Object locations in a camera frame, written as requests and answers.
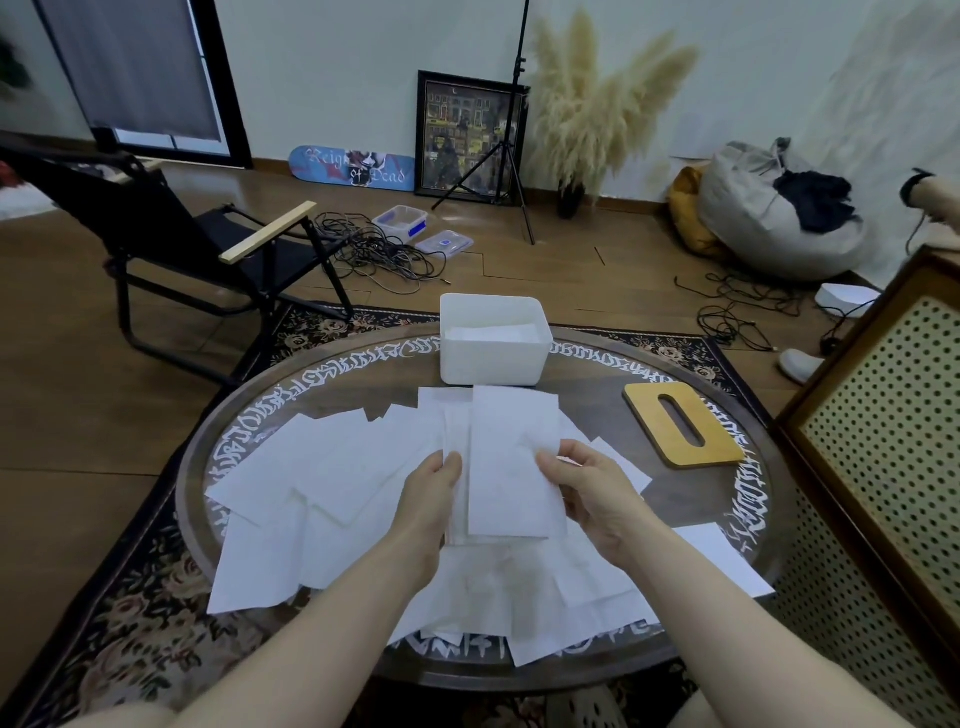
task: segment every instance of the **floral rug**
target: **floral rug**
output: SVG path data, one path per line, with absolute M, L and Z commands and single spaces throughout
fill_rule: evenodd
M 353 321 L 346 325 L 291 305 L 276 331 L 273 350 L 257 362 L 251 376 L 298 351 L 336 339 L 437 319 L 434 314 L 358 306 Z M 707 338 L 572 328 L 670 359 L 737 397 L 762 422 L 769 419 Z M 204 415 L 227 394 L 218 395 Z M 57 726 L 136 700 L 155 700 L 178 710 L 262 643 L 262 634 L 242 615 L 213 617 L 206 613 L 210 584 L 186 551 L 174 505 L 174 484 L 184 447 L 171 457 L 131 525 L 0 709 L 0 725 Z M 611 688 L 631 726 L 666 725 L 695 690 L 679 660 L 622 678 Z M 432 716 L 444 716 L 439 721 L 443 725 L 511 728 L 544 724 L 542 696 L 430 691 L 378 680 L 371 680 L 350 723 L 394 723 L 407 711 L 410 716 L 422 715 L 424 706 L 429 706 Z

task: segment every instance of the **white plastic container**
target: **white plastic container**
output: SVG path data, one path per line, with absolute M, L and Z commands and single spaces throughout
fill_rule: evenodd
M 401 242 L 408 243 L 426 230 L 426 212 L 407 205 L 397 205 L 374 217 L 373 224 L 388 237 L 397 237 Z
M 536 327 L 537 341 L 451 340 L 452 328 Z M 553 345 L 553 334 L 537 299 L 514 296 L 440 296 L 440 377 L 451 385 L 533 386 Z
M 447 259 L 465 251 L 473 245 L 473 238 L 461 235 L 459 232 L 443 231 L 431 235 L 426 240 L 417 243 L 417 250 L 427 255 L 443 253 Z

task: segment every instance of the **white wall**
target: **white wall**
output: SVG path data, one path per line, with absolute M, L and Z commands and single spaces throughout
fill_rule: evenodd
M 620 66 L 669 28 L 703 52 L 648 158 L 608 180 L 604 194 L 660 197 L 677 166 L 667 149 L 684 111 L 729 118 L 735 137 L 763 146 L 796 133 L 871 2 L 591 0 L 601 68 Z M 565 27 L 579 4 L 533 0 L 532 13 Z M 520 0 L 217 5 L 253 156 L 277 159 L 301 144 L 413 155 L 417 71 L 510 81 L 522 12 Z M 536 170 L 525 168 L 524 177 L 552 186 Z
M 809 161 L 851 182 L 869 248 L 856 273 L 877 286 L 897 274 L 920 219 L 900 202 L 912 168 L 960 181 L 958 37 L 956 0 L 878 0 L 798 139 Z
M 3 0 L 0 33 L 34 81 L 27 90 L 0 92 L 0 131 L 92 139 L 31 0 Z

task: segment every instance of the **light stand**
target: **light stand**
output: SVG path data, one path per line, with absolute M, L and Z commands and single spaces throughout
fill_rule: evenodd
M 530 11 L 530 0 L 525 0 L 523 3 L 523 20 L 520 23 L 520 43 L 516 48 L 516 62 L 514 63 L 514 82 L 511 84 L 510 88 L 510 107 L 507 110 L 507 128 L 504 130 L 503 138 L 498 141 L 483 157 L 474 164 L 470 170 L 460 178 L 460 180 L 454 183 L 448 190 L 446 194 L 437 201 L 430 209 L 437 209 L 443 202 L 450 199 L 450 195 L 456 192 L 458 189 L 463 189 L 471 195 L 476 195 L 478 198 L 485 200 L 486 198 L 479 194 L 478 192 L 473 191 L 469 187 L 464 185 L 470 175 L 480 169 L 493 155 L 498 152 L 501 154 L 500 157 L 500 169 L 496 178 L 496 193 L 493 196 L 493 199 L 490 200 L 492 205 L 502 205 L 504 200 L 509 198 L 510 195 L 504 193 L 503 190 L 503 170 L 507 165 L 507 160 L 510 161 L 510 170 L 514 176 L 514 190 L 516 195 L 520 199 L 520 209 L 523 210 L 523 219 L 527 224 L 527 234 L 530 236 L 530 244 L 534 245 L 536 241 L 534 240 L 534 230 L 530 227 L 530 215 L 527 213 L 527 202 L 523 194 L 523 183 L 520 181 L 520 171 L 516 168 L 516 157 L 514 154 L 514 149 L 516 144 L 511 140 L 510 133 L 513 128 L 514 120 L 514 109 L 516 108 L 517 96 L 520 95 L 520 74 L 523 73 L 523 64 L 526 62 L 526 59 L 523 58 L 523 37 L 527 32 L 527 13 Z

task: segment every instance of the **stack of paper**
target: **stack of paper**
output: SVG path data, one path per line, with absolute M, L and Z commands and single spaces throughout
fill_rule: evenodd
M 627 575 L 566 519 L 539 449 L 590 440 L 556 395 L 510 387 L 420 389 L 417 409 L 393 405 L 321 420 L 297 415 L 206 494 L 230 509 L 209 612 L 270 607 L 303 586 L 326 589 L 389 530 L 407 475 L 439 449 L 464 458 L 433 581 L 390 642 L 421 631 L 506 637 L 526 665 L 595 635 L 659 620 Z M 650 478 L 600 438 L 638 492 Z M 719 526 L 677 529 L 751 596 L 772 590 Z

